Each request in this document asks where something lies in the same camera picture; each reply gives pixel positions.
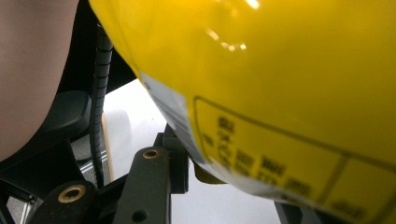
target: white floor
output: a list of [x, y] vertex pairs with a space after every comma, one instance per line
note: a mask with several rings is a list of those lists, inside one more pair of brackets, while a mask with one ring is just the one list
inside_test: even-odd
[[[151, 147], [165, 120], [136, 80], [106, 96], [106, 138], [110, 177], [129, 172], [134, 154]], [[172, 223], [280, 223], [274, 203], [230, 185], [199, 182], [190, 166], [190, 191], [172, 196]]]

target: yellow surface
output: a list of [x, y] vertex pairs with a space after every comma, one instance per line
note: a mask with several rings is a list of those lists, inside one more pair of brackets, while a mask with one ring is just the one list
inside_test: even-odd
[[396, 220], [396, 208], [390, 209], [389, 216], [384, 218], [383, 223], [393, 223]]
[[[395, 194], [395, 1], [91, 4], [138, 76], [185, 97], [208, 166], [270, 181], [355, 221], [376, 221]], [[237, 130], [229, 150], [218, 136], [219, 117]], [[367, 212], [350, 216], [334, 203]]]

